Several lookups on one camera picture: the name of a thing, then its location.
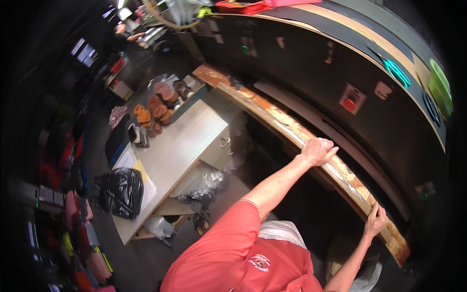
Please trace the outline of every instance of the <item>green button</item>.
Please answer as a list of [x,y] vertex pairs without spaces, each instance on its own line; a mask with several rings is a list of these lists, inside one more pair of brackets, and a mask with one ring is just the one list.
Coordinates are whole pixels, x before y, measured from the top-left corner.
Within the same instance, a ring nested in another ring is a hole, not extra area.
[[241,52],[245,55],[249,55],[250,49],[247,46],[241,46]]

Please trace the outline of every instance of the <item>wrist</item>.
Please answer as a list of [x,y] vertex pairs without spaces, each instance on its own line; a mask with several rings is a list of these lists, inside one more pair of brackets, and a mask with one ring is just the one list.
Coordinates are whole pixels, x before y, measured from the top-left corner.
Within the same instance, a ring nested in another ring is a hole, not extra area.
[[371,242],[373,241],[373,237],[371,234],[368,233],[363,233],[363,236],[361,237],[360,243],[366,246],[367,248],[370,247]]
[[314,166],[314,163],[310,159],[306,158],[303,154],[298,154],[295,156],[294,160],[296,160],[300,166],[306,168],[306,170],[309,170]]

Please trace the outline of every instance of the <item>curved black panel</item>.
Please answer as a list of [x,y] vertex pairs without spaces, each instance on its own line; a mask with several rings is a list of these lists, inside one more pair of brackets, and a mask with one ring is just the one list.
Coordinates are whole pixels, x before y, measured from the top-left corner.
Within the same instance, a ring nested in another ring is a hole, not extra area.
[[[450,202],[446,156],[428,115],[420,109],[425,110],[425,105],[416,82],[410,92],[419,93],[419,104],[360,53],[327,36],[280,21],[210,16],[196,32],[207,58],[264,76],[324,113],[393,179],[424,238],[435,241],[443,233]],[[393,91],[386,100],[375,94],[379,82]],[[339,104],[348,83],[366,95],[356,115]],[[436,194],[421,199],[415,188],[427,182],[434,184]]]

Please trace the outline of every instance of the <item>paper document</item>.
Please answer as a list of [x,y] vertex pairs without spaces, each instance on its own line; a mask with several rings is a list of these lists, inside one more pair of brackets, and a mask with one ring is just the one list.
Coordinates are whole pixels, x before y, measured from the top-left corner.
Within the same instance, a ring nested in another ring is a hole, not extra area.
[[131,149],[131,146],[127,146],[125,150],[123,150],[123,153],[120,155],[120,158],[118,159],[117,163],[113,166],[112,169],[120,167],[132,168],[135,162],[136,157],[134,156],[133,149]]
[[149,179],[148,174],[144,170],[143,164],[141,163],[141,160],[138,159],[132,166],[131,168],[136,169],[137,171],[141,172],[141,178],[143,182]]
[[154,199],[156,196],[156,186],[152,182],[152,180],[147,179],[144,182],[144,193],[143,193],[143,199],[141,200],[141,210],[144,210],[146,206],[149,204],[149,202]]

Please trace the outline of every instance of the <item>hose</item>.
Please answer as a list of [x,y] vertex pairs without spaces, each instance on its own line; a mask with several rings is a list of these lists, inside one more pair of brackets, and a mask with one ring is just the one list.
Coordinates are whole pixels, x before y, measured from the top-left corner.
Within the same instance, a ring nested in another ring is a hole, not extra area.
[[165,18],[163,18],[160,14],[159,11],[155,10],[152,5],[149,3],[149,0],[142,0],[143,4],[146,6],[146,9],[151,13],[155,18],[157,18],[162,24],[164,24],[167,27],[174,28],[174,29],[187,29],[194,27],[199,23],[199,19],[197,19],[194,23],[192,24],[187,24],[187,25],[176,25]]

